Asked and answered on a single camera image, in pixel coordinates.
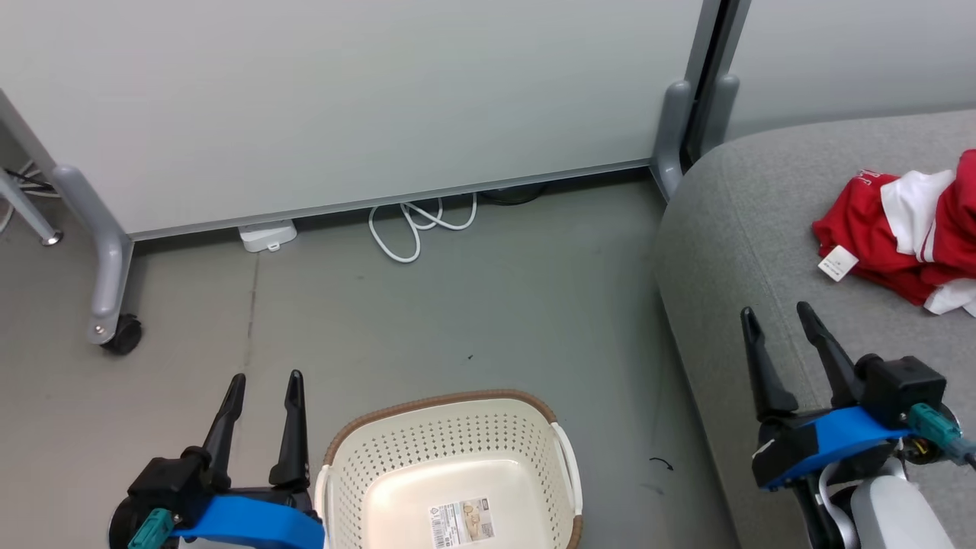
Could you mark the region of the black caster wheel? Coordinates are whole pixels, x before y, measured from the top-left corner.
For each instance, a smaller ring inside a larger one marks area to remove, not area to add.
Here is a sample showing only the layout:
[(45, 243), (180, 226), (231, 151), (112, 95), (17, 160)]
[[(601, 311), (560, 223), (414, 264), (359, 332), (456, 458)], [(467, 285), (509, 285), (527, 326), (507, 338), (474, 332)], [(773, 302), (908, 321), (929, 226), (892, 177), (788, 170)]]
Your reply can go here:
[(101, 347), (116, 357), (125, 357), (135, 350), (142, 337), (142, 321), (132, 313), (125, 313), (118, 317), (116, 331), (111, 340), (102, 343)]

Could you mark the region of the grey metal stand leg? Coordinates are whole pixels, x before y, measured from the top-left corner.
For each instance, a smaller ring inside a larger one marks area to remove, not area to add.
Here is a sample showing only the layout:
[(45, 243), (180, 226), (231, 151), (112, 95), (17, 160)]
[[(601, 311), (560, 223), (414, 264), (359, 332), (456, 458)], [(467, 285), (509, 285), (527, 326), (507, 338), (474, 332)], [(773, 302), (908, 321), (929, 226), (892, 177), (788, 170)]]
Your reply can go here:
[(27, 225), (38, 234), (42, 246), (55, 246), (63, 239), (63, 232), (51, 226), (41, 212), (29, 201), (27, 195), (14, 183), (11, 175), (0, 168), (0, 197), (11, 206), (14, 212), (27, 222)]

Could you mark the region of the red and white jersey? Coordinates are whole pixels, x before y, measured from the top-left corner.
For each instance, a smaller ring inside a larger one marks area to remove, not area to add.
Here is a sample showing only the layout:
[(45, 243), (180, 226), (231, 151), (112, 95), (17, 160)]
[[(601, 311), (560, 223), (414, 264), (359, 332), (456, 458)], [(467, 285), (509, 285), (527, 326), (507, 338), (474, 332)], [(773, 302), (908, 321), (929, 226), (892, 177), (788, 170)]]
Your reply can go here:
[(976, 149), (934, 174), (861, 171), (812, 230), (833, 281), (855, 275), (933, 315), (976, 317)]

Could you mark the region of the grey fabric sofa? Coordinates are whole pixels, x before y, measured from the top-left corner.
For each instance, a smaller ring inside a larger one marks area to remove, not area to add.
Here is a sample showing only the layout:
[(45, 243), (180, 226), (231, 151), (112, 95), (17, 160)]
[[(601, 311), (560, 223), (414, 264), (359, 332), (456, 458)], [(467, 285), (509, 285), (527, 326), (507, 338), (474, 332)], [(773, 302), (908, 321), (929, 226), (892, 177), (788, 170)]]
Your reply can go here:
[(976, 440), (976, 319), (931, 316), (861, 278), (818, 268), (812, 223), (862, 170), (956, 166), (976, 147), (976, 109), (788, 127), (723, 143), (684, 175), (663, 212), (655, 277), (743, 549), (809, 549), (788, 491), (756, 483), (754, 416), (740, 313), (750, 307), (785, 388), (823, 409), (830, 386), (796, 303), (811, 303), (851, 358), (913, 355), (948, 380), (945, 402)]

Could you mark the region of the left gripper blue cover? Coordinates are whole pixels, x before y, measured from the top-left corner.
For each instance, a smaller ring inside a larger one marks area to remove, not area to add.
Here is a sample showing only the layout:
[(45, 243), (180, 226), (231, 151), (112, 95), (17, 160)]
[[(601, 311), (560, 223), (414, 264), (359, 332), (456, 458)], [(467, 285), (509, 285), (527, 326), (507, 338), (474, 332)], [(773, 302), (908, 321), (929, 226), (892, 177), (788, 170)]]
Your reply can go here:
[[(246, 375), (237, 373), (231, 378), (203, 445), (210, 456), (207, 475), (213, 490), (231, 487), (227, 467), (245, 390)], [(303, 373), (291, 371), (278, 462), (268, 477), (276, 490), (307, 490), (310, 486), (306, 408)], [(127, 549), (150, 512), (137, 510), (126, 497), (109, 522), (109, 549)], [(317, 518), (296, 508), (254, 498), (214, 496), (194, 521), (185, 521), (175, 514), (173, 519), (173, 535), (185, 541), (194, 538), (248, 549), (326, 549), (326, 528)]]

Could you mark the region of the black round base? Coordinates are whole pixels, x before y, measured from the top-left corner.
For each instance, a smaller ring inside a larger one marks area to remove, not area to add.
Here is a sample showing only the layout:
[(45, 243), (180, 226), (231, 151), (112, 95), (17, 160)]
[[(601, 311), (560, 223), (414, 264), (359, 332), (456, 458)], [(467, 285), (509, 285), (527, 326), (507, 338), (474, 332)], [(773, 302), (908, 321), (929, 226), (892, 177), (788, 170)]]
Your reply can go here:
[(548, 185), (548, 183), (513, 185), (499, 190), (478, 192), (478, 198), (480, 202), (494, 206), (516, 207), (536, 201), (546, 192)]

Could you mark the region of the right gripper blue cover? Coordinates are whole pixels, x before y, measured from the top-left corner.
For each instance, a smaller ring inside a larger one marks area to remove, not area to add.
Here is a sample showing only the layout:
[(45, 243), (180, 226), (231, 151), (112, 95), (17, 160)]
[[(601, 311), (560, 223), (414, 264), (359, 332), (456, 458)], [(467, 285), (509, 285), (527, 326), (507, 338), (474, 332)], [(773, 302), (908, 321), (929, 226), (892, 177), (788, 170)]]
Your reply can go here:
[[(761, 490), (781, 489), (827, 465), (910, 434), (909, 429), (882, 426), (858, 407), (864, 382), (858, 377), (854, 362), (808, 302), (798, 302), (796, 313), (807, 340), (818, 352), (832, 389), (830, 403), (838, 410), (780, 431), (756, 449), (752, 472)], [(750, 307), (741, 310), (741, 328), (756, 419), (766, 422), (794, 416), (799, 410), (798, 401), (781, 383), (766, 350), (766, 334)]]

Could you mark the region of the white power adapter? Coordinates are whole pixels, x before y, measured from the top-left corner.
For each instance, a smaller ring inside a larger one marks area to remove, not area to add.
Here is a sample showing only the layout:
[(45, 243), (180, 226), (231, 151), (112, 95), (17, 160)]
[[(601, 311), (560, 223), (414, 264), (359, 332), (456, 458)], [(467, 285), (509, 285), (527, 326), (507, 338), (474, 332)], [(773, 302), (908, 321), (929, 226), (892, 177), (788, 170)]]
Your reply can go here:
[(297, 238), (297, 228), (292, 220), (248, 223), (238, 226), (238, 233), (244, 249), (250, 253), (275, 252)]

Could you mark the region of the white partition panel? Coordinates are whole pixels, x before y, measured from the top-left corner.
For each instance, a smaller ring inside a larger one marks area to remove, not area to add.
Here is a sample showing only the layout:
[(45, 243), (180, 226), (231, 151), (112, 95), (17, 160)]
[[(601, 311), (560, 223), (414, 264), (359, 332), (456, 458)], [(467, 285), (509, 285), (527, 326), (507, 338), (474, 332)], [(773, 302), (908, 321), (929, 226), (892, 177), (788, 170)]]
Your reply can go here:
[(767, 130), (976, 108), (976, 0), (723, 0), (690, 156)]
[(651, 167), (676, 185), (721, 0), (0, 0), (0, 123), (136, 241)]

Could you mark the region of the paper product label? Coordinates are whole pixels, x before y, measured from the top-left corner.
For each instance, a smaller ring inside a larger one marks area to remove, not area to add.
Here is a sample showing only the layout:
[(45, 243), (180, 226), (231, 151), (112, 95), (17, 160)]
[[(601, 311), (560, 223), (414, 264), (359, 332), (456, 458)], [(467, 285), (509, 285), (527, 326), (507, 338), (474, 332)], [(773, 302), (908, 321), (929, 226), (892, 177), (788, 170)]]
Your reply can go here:
[(496, 537), (488, 498), (433, 506), (428, 517), (435, 549), (456, 549)]

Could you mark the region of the cream perforated laundry basket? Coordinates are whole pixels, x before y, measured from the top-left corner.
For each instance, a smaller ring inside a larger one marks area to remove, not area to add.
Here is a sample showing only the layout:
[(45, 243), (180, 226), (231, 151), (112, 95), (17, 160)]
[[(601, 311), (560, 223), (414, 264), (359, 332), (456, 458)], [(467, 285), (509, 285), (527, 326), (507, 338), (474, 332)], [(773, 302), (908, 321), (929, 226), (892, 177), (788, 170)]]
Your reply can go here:
[(521, 390), (429, 397), (332, 439), (313, 502), (326, 549), (435, 549), (429, 508), (490, 500), (496, 537), (456, 549), (579, 549), (583, 491), (554, 411)]

